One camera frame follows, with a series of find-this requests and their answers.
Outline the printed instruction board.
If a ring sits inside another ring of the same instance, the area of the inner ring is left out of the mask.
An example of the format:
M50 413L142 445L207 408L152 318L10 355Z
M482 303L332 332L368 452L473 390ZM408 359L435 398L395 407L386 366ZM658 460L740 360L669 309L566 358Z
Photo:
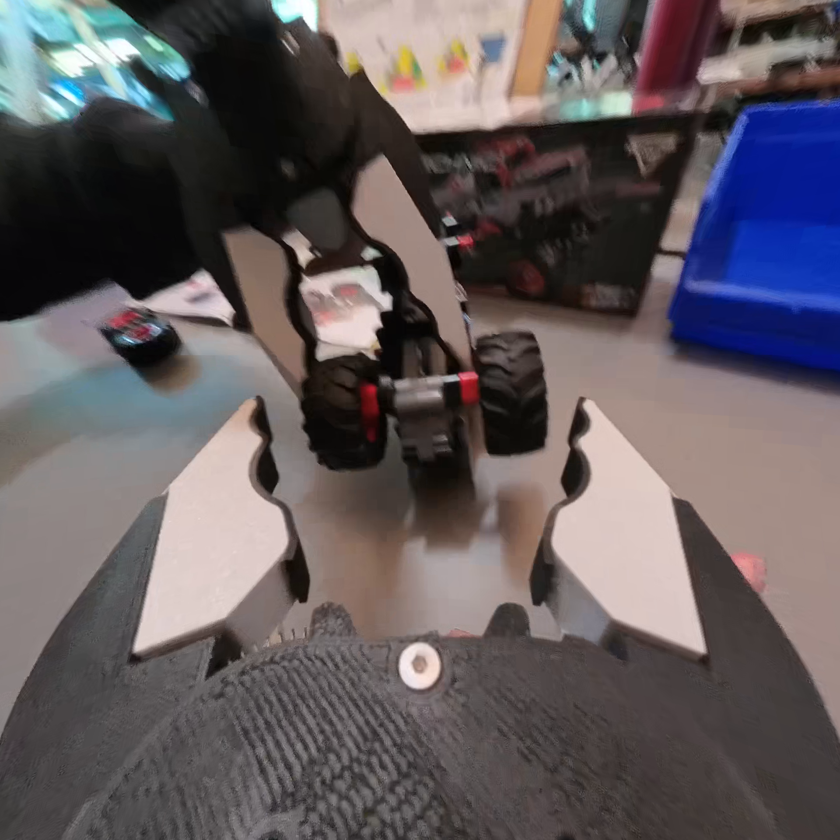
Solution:
M318 25L416 134L538 117L561 1L326 1Z

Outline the maroon tumbler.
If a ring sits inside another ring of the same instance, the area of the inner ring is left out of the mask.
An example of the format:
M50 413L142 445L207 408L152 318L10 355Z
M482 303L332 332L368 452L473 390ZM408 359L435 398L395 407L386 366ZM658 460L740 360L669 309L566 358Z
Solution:
M638 63L637 95L692 88L720 17L719 1L649 3Z

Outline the blue plastic bin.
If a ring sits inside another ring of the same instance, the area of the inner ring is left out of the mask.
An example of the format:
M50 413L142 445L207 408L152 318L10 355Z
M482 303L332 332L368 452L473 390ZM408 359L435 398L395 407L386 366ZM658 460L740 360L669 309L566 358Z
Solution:
M839 371L839 103L744 109L702 198L671 338Z

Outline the black toy truck chassis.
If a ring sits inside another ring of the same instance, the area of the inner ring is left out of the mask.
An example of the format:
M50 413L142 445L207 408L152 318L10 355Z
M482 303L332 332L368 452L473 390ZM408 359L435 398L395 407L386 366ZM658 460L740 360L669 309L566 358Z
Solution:
M393 380L401 380L466 372L436 335L426 312L418 308L413 297L401 287L394 259L379 256L374 258L373 266L381 280L383 291L392 297L392 308L381 315L381 327L377 332L379 378L386 376ZM472 407L463 411L467 444L465 452L450 460L438 461L431 465L405 461L413 478L432 476L443 479L467 470L470 455L467 411Z

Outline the black round object red print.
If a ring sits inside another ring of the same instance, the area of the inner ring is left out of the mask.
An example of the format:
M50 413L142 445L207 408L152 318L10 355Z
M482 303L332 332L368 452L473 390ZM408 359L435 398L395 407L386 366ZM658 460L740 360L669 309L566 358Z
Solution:
M182 349L174 325L145 308L121 308L101 319L97 330L115 354L138 369L167 361Z

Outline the printed instruction booklet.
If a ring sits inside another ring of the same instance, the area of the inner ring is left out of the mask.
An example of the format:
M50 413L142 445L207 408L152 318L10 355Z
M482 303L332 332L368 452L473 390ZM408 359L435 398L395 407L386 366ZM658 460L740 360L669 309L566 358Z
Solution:
M382 314L392 308L392 297L383 291L371 262L315 274L305 270L300 290L320 343L336 349L374 349L375 333ZM137 304L163 316L234 326L232 304L204 270Z

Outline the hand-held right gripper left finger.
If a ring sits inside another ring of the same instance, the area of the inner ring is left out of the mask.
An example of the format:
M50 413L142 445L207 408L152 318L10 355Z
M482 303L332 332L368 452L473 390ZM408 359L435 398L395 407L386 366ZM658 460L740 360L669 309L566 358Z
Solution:
M224 637L260 647L295 604L310 573L279 472L260 396L245 400L164 494L132 654L154 658Z

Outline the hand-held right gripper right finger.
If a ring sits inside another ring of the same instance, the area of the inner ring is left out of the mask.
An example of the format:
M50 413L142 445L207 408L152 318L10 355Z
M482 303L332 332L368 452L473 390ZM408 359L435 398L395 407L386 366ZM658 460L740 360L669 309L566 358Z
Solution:
M630 637L682 658L708 645L675 496L590 398L574 409L561 486L530 574L561 637Z

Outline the black toy wheel red hub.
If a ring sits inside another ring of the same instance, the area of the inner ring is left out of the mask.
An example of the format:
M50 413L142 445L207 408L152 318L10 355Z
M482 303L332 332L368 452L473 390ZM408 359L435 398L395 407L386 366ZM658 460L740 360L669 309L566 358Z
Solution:
M385 455L387 421L380 416L370 440L364 429L361 387L378 381L377 363L363 353L317 360L301 385L302 428L318 463L331 471L378 466Z
M474 362L488 455L528 455L543 449L549 429L548 390L533 333L480 336Z

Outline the black toy box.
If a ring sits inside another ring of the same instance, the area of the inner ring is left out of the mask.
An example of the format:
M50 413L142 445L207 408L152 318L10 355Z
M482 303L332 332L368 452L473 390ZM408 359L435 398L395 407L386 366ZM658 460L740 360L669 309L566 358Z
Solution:
M456 279L635 317L698 123L648 112L417 136Z

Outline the grey toy axle block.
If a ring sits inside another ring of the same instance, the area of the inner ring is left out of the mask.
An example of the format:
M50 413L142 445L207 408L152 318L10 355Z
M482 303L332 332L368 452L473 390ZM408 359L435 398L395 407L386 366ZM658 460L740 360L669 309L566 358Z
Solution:
M378 443L392 417L403 459L425 466L466 451L463 411L479 403L480 383L473 371L401 380L382 376L363 381L359 396L363 441Z

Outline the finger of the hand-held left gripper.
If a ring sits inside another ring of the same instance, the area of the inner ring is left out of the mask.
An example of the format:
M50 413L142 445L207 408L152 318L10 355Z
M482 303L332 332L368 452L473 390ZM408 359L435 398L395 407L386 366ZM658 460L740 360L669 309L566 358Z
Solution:
M388 160L372 160L358 172L351 213L362 235L395 258L406 291L461 369L471 371L471 343L445 247Z
M252 227L230 229L223 239L250 331L292 392L301 394L318 336L294 250Z

